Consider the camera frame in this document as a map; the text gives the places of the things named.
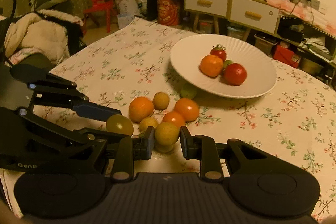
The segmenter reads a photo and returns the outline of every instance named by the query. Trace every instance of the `floor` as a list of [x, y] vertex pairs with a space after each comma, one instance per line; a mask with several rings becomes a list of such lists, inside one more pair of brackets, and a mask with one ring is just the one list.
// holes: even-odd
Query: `floor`
[[96, 16], [95, 18], [98, 21], [99, 26], [95, 25], [90, 18], [86, 21], [87, 32], [84, 36], [84, 43], [86, 45], [90, 45], [91, 43], [119, 30], [117, 17], [111, 17], [111, 32], [109, 33], [106, 31], [106, 17]]

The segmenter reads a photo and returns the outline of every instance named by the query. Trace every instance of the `red box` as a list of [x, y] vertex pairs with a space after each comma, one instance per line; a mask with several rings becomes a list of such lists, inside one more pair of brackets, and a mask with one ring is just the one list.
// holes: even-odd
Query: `red box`
[[301, 56], [296, 55], [293, 51], [277, 45], [273, 58], [287, 65], [297, 68], [299, 66]]

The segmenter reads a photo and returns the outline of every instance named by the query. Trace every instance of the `floral tablecloth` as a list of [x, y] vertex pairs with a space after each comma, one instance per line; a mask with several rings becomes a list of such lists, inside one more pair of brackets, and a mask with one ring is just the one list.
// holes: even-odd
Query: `floral tablecloth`
[[[185, 83], [169, 62], [170, 51], [177, 41], [191, 35], [136, 18], [52, 73], [75, 81], [91, 101], [118, 108], [125, 116], [135, 97], [152, 99], [159, 91], [169, 94], [170, 111]], [[260, 98], [229, 99], [200, 90], [194, 99], [201, 106], [200, 115], [188, 129], [192, 135], [209, 135], [216, 142], [241, 139], [311, 172], [321, 186], [313, 212], [321, 221], [336, 214], [336, 92], [303, 71], [278, 61], [274, 65], [276, 87]], [[167, 111], [155, 111], [154, 117], [161, 122]], [[71, 130], [105, 128], [105, 123], [78, 117], [68, 109], [35, 107], [35, 113]], [[179, 143], [169, 154], [154, 151], [149, 161], [135, 162], [137, 172], [197, 172], [199, 168], [199, 161], [182, 157]]]

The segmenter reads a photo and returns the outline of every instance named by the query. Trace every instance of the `metal pin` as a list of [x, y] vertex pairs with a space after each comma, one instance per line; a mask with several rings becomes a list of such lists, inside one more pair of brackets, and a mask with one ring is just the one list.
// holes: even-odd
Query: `metal pin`
[[27, 110], [24, 109], [24, 108], [21, 108], [21, 109], [19, 110], [19, 114], [20, 114], [20, 116], [26, 116], [27, 113], [28, 113]]
[[127, 180], [129, 178], [129, 174], [123, 171], [115, 172], [112, 175], [112, 178], [114, 178], [115, 180]]
[[96, 137], [93, 134], [88, 134], [87, 138], [91, 141], [93, 141]]
[[222, 175], [217, 171], [209, 171], [205, 173], [205, 177], [211, 180], [218, 180], [222, 177]]

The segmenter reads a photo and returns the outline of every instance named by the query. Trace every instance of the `plate rim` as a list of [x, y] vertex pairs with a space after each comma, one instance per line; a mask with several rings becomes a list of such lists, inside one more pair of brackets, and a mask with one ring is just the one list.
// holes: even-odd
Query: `plate rim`
[[[252, 98], [257, 98], [257, 97], [261, 97], [261, 96], [265, 95], [266, 93], [268, 93], [268, 92], [270, 92], [271, 90], [274, 89], [274, 87], [276, 86], [276, 84], [277, 84], [277, 82], [278, 82], [278, 72], [277, 72], [277, 70], [276, 70], [276, 68], [275, 68], [275, 66], [274, 66], [274, 64], [273, 64], [273, 62], [272, 62], [272, 60], [270, 61], [270, 63], [272, 64], [272, 66], [273, 66], [273, 68], [274, 68], [274, 70], [275, 70], [275, 73], [276, 73], [276, 80], [275, 80], [275, 82], [274, 82], [274, 85], [273, 85], [269, 90], [267, 90], [266, 92], [264, 92], [264, 93], [260, 93], [260, 94], [258, 94], [258, 95], [253, 95], [253, 96], [228, 95], [228, 94], [218, 93], [218, 92], [214, 92], [214, 91], [209, 91], [209, 90], [206, 90], [206, 89], [200, 87], [199, 85], [196, 85], [196, 84], [190, 82], [188, 79], [186, 79], [184, 76], [182, 76], [181, 73], [177, 70], [177, 68], [174, 66], [174, 64], [173, 64], [173, 62], [172, 62], [172, 52], [173, 52], [174, 47], [175, 47], [177, 44], [179, 44], [181, 41], [183, 41], [184, 39], [186, 39], [186, 38], [190, 38], [190, 37], [200, 37], [200, 36], [204, 36], [204, 35], [206, 35], [206, 36], [217, 36], [217, 37], [218, 37], [218, 36], [221, 36], [221, 37], [229, 37], [229, 36], [227, 36], [227, 35], [210, 34], [210, 33], [209, 33], [209, 34], [196, 34], [196, 35], [191, 35], [191, 36], [189, 36], [189, 37], [184, 37], [183, 39], [179, 40], [179, 41], [173, 46], [173, 48], [171, 49], [170, 57], [169, 57], [169, 61], [170, 61], [170, 64], [172, 65], [172, 67], [174, 68], [174, 70], [175, 70], [175, 71], [176, 71], [176, 72], [177, 72], [177, 73], [178, 73], [184, 80], [186, 80], [188, 83], [190, 83], [190, 84], [196, 86], [197, 88], [199, 88], [199, 89], [201, 89], [201, 90], [204, 90], [204, 91], [206, 91], [206, 92], [209, 92], [209, 93], [211, 93], [211, 94], [215, 94], [215, 95], [218, 95], [218, 96], [221, 96], [221, 97], [233, 98], [233, 99], [252, 99]], [[237, 38], [235, 38], [235, 37], [229, 37], [229, 38], [231, 38], [231, 39], [235, 39], [235, 40], [238, 40], [238, 41], [242, 41], [242, 42], [244, 42], [244, 43], [247, 43], [246, 41], [237, 39]]]

